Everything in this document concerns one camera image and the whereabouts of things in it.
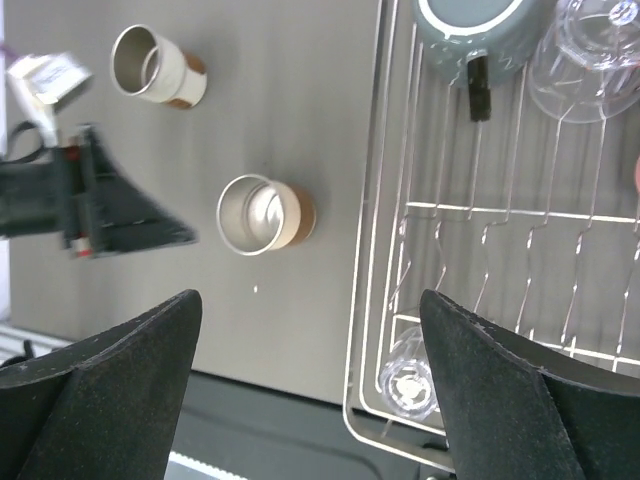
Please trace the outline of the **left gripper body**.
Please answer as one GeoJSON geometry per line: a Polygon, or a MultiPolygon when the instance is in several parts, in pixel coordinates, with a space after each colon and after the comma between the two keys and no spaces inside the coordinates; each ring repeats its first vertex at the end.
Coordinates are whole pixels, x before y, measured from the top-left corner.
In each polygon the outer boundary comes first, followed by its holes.
{"type": "Polygon", "coordinates": [[[51,156],[44,163],[1,164],[1,236],[59,233],[65,249],[89,258],[93,248],[77,204],[83,187],[80,147],[56,148],[51,156]]]}

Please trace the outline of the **dark green mug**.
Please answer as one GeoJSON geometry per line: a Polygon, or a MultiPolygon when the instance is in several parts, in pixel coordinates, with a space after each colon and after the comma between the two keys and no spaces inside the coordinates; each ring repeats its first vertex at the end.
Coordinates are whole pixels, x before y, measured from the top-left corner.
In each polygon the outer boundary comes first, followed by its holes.
{"type": "Polygon", "coordinates": [[[519,72],[546,28],[551,4],[537,0],[418,0],[413,18],[430,65],[467,91],[470,119],[491,118],[491,90],[519,72]]]}

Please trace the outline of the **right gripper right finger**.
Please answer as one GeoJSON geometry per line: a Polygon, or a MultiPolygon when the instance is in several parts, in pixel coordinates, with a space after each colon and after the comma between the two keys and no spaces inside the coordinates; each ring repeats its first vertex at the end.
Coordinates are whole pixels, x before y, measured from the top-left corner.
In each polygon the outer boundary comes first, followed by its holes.
{"type": "Polygon", "coordinates": [[[460,479],[636,479],[639,381],[425,290],[419,314],[460,479]]]}

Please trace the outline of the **pink plastic cup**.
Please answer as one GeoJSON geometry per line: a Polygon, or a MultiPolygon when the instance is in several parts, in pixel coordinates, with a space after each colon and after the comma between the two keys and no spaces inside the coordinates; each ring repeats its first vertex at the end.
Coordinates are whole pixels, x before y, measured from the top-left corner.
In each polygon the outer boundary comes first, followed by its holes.
{"type": "Polygon", "coordinates": [[[634,186],[639,195],[640,194],[640,157],[638,157],[634,167],[634,186]]]}

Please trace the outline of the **steel cup back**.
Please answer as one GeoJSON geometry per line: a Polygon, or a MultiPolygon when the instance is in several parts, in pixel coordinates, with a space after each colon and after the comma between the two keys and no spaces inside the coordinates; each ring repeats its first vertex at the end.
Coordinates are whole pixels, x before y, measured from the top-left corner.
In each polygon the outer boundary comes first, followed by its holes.
{"type": "Polygon", "coordinates": [[[143,24],[119,34],[111,50],[110,72],[123,95],[182,110],[196,106],[208,84],[199,56],[143,24]]]}

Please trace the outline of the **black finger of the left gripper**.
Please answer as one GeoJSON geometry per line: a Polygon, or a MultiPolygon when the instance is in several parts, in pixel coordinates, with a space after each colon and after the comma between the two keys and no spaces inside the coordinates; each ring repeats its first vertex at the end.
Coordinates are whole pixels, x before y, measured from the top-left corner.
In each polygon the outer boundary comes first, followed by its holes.
{"type": "Polygon", "coordinates": [[[79,129],[81,233],[93,257],[185,246],[197,232],[129,180],[94,124],[79,129]]]}

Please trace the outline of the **small clear plastic cup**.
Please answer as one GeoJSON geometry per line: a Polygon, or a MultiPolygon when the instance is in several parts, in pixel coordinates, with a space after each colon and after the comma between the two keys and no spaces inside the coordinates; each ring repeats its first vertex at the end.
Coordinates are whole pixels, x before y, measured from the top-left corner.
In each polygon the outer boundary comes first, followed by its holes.
{"type": "Polygon", "coordinates": [[[398,337],[378,382],[383,401],[396,415],[421,422],[436,410],[435,384],[419,326],[398,337]]]}

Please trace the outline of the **large clear plastic tumbler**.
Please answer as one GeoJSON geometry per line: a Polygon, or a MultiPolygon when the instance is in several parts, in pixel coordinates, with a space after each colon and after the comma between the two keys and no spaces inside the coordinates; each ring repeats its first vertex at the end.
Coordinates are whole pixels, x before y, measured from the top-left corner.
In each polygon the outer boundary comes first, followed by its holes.
{"type": "Polygon", "coordinates": [[[559,1],[528,67],[529,93],[548,116],[587,124],[639,101],[639,3],[559,1]]]}

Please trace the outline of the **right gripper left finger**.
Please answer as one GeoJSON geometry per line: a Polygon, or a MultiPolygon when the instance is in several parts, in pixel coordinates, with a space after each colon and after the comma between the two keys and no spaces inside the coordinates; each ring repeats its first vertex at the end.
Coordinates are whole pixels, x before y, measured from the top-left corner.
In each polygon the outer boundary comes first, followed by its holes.
{"type": "Polygon", "coordinates": [[[82,341],[1,370],[4,479],[161,479],[200,334],[185,290],[82,341]]]}

